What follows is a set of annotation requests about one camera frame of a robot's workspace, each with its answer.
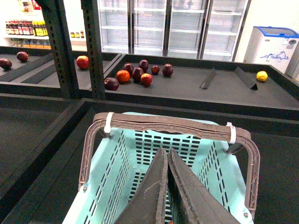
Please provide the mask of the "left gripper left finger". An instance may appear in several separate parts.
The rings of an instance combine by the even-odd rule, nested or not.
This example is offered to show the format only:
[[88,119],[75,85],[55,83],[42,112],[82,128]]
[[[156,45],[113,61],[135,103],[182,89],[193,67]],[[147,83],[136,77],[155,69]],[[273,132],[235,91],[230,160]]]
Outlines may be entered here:
[[168,185],[168,158],[158,149],[137,191],[115,220],[116,224],[163,224]]

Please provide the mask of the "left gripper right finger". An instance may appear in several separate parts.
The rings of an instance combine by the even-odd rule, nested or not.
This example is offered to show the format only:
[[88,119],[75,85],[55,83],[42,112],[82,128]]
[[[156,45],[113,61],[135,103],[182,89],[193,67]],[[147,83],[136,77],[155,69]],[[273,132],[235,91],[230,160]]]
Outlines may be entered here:
[[207,190],[175,149],[167,154],[168,193],[175,224],[238,224]]

